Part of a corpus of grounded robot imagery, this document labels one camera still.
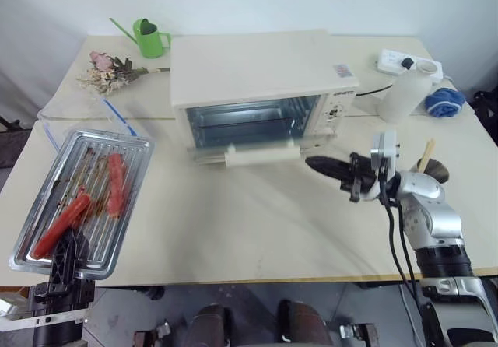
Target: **power strip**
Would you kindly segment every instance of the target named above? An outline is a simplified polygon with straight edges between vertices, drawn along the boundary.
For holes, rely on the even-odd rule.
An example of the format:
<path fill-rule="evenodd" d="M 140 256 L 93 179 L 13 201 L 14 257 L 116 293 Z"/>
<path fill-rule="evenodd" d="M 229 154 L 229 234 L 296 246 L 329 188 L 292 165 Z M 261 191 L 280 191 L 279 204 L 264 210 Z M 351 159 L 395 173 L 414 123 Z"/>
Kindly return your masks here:
<path fill-rule="evenodd" d="M 431 61 L 437 66 L 437 72 L 430 76 L 433 80 L 433 84 L 436 85 L 443 81 L 443 66 L 438 61 L 416 57 L 415 55 L 405 54 L 394 50 L 382 49 L 379 54 L 379 60 L 377 61 L 377 69 L 381 72 L 388 73 L 389 75 L 401 75 L 406 71 L 406 68 L 402 66 L 402 61 L 405 58 L 411 58 L 414 61 L 413 66 L 410 69 L 415 68 L 417 61 Z"/>

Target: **cable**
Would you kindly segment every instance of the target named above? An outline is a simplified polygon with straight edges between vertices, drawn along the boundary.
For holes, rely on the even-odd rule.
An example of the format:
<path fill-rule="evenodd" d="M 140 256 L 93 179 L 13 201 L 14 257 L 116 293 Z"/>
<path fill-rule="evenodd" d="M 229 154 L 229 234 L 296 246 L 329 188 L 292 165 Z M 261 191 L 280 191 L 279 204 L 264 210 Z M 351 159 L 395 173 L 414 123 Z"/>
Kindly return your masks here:
<path fill-rule="evenodd" d="M 392 84 L 389 85 L 389 86 L 385 86 L 384 88 L 380 88 L 380 89 L 377 89 L 377 90 L 372 90 L 371 92 L 359 93 L 359 94 L 356 94 L 356 96 L 368 96 L 369 94 L 383 92 L 383 91 L 389 89 L 390 87 L 392 87 Z"/>
<path fill-rule="evenodd" d="M 388 213 L 388 217 L 389 217 L 389 247 L 391 248 L 391 255 L 392 255 L 393 260 L 395 261 L 396 268 L 398 270 L 399 275 L 402 277 L 402 280 L 406 286 L 406 289 L 408 289 L 408 291 L 412 295 L 413 299 L 415 299 L 415 295 L 412 293 L 412 290 L 410 289 L 410 285 L 408 284 L 408 281 L 406 280 L 405 273 L 403 273 L 402 267 L 399 264 L 398 255 L 396 254 L 396 250 L 395 250 L 395 217 L 392 215 L 391 206 L 389 205 L 388 193 L 386 192 L 386 181 L 384 181 L 384 180 L 379 181 L 379 184 L 380 184 L 380 189 L 381 189 L 381 193 L 380 193 L 381 203 L 386 208 L 386 212 Z"/>
<path fill-rule="evenodd" d="M 417 310 L 420 313 L 420 302 L 419 302 L 419 294 L 417 293 L 417 285 L 415 281 L 415 275 L 413 274 L 412 261 L 408 255 L 408 250 L 406 249 L 406 241 L 405 241 L 405 231 L 403 226 L 403 209 L 402 206 L 398 204 L 398 225 L 399 225 L 399 237 L 402 242 L 403 254 L 405 255 L 406 265 L 408 265 L 408 271 L 410 274 L 410 281 L 412 282 L 412 291 L 413 291 L 413 299 L 415 300 L 415 304 L 417 306 Z"/>
<path fill-rule="evenodd" d="M 417 332 L 417 329 L 415 328 L 415 322 L 413 321 L 412 314 L 410 314 L 410 309 L 408 308 L 408 304 L 406 303 L 405 294 L 403 293 L 403 286 L 402 285 L 399 285 L 399 293 L 402 295 L 402 302 L 403 302 L 403 305 L 405 306 L 406 314 L 408 315 L 410 325 L 412 326 L 413 334 L 415 335 L 420 347 L 425 347 L 425 345 L 422 342 L 422 339 L 419 336 L 419 333 Z"/>

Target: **pink dried flower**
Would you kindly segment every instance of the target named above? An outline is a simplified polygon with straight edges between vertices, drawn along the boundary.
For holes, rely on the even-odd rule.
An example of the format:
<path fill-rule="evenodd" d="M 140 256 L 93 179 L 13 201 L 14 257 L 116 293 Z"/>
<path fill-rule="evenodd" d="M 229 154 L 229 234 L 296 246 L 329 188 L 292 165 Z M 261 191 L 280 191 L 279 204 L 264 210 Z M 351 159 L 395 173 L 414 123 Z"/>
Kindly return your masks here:
<path fill-rule="evenodd" d="M 114 64 L 107 54 L 97 53 L 96 51 L 92 51 L 90 53 L 90 57 L 92 58 L 92 63 L 95 65 L 95 68 L 102 72 L 112 71 L 114 68 Z"/>

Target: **white plastic bottle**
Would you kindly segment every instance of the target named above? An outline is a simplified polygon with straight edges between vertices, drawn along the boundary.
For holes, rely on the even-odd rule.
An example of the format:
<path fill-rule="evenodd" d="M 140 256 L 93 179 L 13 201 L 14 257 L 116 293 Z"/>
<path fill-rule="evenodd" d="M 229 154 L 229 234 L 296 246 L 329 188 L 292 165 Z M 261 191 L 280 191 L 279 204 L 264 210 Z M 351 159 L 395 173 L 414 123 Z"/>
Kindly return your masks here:
<path fill-rule="evenodd" d="M 429 93 L 432 86 L 430 75 L 435 72 L 434 63 L 420 61 L 416 68 L 400 75 L 377 106 L 379 116 L 393 124 L 408 117 Z"/>

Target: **white wall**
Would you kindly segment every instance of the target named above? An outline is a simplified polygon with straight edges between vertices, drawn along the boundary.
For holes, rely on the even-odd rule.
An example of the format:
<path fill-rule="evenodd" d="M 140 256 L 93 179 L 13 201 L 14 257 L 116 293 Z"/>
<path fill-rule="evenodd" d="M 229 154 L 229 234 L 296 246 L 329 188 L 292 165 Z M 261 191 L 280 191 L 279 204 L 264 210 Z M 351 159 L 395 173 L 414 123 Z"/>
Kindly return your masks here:
<path fill-rule="evenodd" d="M 497 0 L 0 0 L 0 72 L 43 106 L 86 34 L 118 34 L 109 16 L 128 26 L 148 17 L 173 33 L 415 35 L 466 93 L 498 73 Z"/>

